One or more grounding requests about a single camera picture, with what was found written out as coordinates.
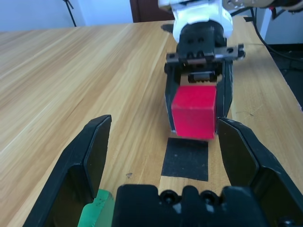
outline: brown door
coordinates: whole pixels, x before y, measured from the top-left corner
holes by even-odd
[[[158,0],[130,0],[134,22],[174,20],[174,16],[158,7]]]

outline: red cube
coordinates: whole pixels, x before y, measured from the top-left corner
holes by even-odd
[[[171,105],[176,134],[200,140],[214,139],[215,86],[181,86]]]

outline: green block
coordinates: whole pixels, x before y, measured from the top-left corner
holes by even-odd
[[[83,208],[78,227],[111,227],[114,207],[111,193],[99,189],[94,202]]]

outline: black square mat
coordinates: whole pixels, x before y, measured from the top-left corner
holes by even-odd
[[[169,138],[161,175],[208,181],[208,143]]]

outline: wood grain surface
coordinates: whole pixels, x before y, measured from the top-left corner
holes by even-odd
[[[100,188],[124,183],[159,191],[229,184],[218,139],[209,144],[209,181],[161,176],[170,135],[164,101],[164,22],[0,33],[0,226],[21,226],[62,150],[92,118],[112,115]],[[229,117],[253,129],[303,192],[303,113],[251,23],[234,18]]]

